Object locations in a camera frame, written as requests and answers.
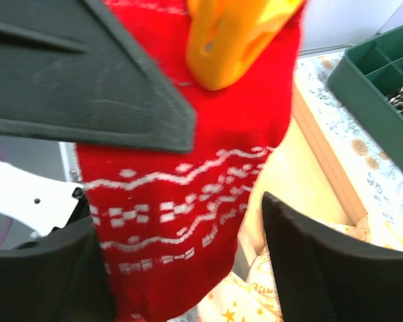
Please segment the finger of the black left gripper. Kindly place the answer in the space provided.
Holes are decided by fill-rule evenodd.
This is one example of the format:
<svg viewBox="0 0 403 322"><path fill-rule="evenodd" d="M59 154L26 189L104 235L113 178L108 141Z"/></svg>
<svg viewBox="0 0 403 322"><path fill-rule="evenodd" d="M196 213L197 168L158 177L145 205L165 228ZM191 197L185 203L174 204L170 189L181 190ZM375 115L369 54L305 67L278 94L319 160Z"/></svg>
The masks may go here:
<svg viewBox="0 0 403 322"><path fill-rule="evenodd" d="M195 118L101 1L0 1L0 134L188 153Z"/></svg>

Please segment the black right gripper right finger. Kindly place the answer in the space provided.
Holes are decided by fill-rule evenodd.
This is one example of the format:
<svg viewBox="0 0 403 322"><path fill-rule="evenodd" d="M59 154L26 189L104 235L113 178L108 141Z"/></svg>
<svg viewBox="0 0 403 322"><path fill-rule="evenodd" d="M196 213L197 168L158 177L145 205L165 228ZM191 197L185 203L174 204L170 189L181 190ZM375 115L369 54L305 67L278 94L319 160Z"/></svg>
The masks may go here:
<svg viewBox="0 0 403 322"><path fill-rule="evenodd" d="M333 230L270 193L262 215L285 321L403 321L403 252Z"/></svg>

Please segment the white clip sock hanger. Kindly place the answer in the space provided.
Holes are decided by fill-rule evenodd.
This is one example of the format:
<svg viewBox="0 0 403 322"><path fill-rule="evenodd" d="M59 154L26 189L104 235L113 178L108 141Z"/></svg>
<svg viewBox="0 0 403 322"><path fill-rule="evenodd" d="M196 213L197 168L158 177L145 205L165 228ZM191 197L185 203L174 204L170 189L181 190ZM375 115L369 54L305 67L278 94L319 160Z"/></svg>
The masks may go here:
<svg viewBox="0 0 403 322"><path fill-rule="evenodd" d="M303 1L187 1L186 63L197 83L218 91L238 81Z"/></svg>

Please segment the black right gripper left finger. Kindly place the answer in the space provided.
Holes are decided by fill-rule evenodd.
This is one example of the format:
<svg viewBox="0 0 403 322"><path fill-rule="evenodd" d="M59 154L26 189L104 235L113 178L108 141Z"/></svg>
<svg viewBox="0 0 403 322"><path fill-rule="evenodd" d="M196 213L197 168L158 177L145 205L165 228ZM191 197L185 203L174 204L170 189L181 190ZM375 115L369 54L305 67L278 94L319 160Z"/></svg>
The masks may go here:
<svg viewBox="0 0 403 322"><path fill-rule="evenodd" d="M90 217L0 250L0 322L114 321L115 315Z"/></svg>

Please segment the red christmas sock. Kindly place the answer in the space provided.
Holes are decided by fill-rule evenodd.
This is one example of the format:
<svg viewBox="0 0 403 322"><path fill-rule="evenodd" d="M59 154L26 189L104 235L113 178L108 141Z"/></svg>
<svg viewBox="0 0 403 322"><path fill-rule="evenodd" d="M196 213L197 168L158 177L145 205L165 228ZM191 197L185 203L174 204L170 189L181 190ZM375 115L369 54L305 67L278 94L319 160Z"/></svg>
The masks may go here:
<svg viewBox="0 0 403 322"><path fill-rule="evenodd" d="M116 321L167 321L231 270L252 187L289 127L305 2L249 71L221 91L185 63L184 1L107 1L196 112L188 154L77 144Z"/></svg>

